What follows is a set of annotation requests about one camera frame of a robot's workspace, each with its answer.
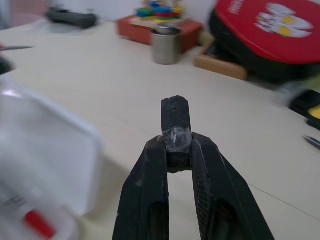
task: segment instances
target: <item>white table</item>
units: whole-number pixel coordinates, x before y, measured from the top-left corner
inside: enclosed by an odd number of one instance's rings
[[[277,240],[320,236],[320,152],[302,136],[320,139],[305,119],[275,105],[273,93],[192,66],[199,49],[177,65],[152,62],[149,46],[120,39],[107,23],[88,34],[0,32],[16,63],[16,81],[96,125],[110,141],[102,210],[81,219],[84,239],[111,239],[122,184],[145,143],[161,133],[161,100],[189,101],[192,131],[210,137],[247,180]],[[199,240],[190,172],[170,174],[170,236]]]

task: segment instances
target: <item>yellow object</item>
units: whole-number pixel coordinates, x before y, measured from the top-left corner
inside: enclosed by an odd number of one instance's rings
[[[183,13],[185,10],[186,10],[186,7],[185,7],[185,6],[178,6],[178,7],[175,7],[175,8],[173,9],[173,12],[174,12],[175,14],[181,14],[181,13]]]
[[[152,21],[154,19],[155,19],[154,16],[139,17],[139,20],[141,20],[141,21]]]
[[[157,24],[162,24],[162,23],[171,23],[173,20],[159,20],[159,19],[156,19],[155,22]]]
[[[201,46],[205,46],[207,43],[212,43],[214,39],[214,36],[212,36],[210,32],[203,31],[200,33],[198,41]]]
[[[284,18],[282,18],[282,22],[283,22],[284,24],[290,25],[290,24],[294,24],[294,23],[296,22],[296,20],[295,20],[295,18],[292,17],[292,16],[285,16]]]
[[[320,92],[320,75],[311,77],[310,79],[305,81],[305,84],[308,89]]]
[[[281,26],[281,27],[279,27],[279,34],[281,34],[285,37],[290,37],[292,35],[292,32],[288,27]]]
[[[309,109],[309,114],[316,118],[316,119],[319,119],[320,120],[320,105],[314,107],[314,108],[311,108]]]

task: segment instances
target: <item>metal cup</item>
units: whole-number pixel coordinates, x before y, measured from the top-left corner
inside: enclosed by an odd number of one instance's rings
[[[151,33],[153,61],[162,65],[176,64],[182,50],[182,30],[172,23],[161,23]]]

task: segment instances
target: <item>black device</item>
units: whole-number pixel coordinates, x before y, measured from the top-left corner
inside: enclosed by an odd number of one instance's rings
[[[8,73],[13,70],[12,64],[0,55],[0,75]]]
[[[75,13],[58,7],[51,7],[46,13],[46,17],[53,23],[67,24],[82,29],[91,28],[98,22],[98,17],[95,14]]]
[[[167,173],[189,170],[202,240],[274,240],[246,181],[210,138],[191,132],[188,101],[164,99],[161,115],[162,135],[123,185],[112,240],[168,240]]]
[[[320,105],[320,93],[307,89],[292,100],[289,109],[308,118],[309,110],[318,105]]]

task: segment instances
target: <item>clamp jaw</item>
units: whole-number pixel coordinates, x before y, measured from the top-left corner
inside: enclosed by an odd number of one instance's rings
[[[274,240],[248,184],[210,138],[191,132],[189,104],[161,103],[162,136],[125,181],[112,240],[168,240],[167,173],[192,171],[201,240]]]

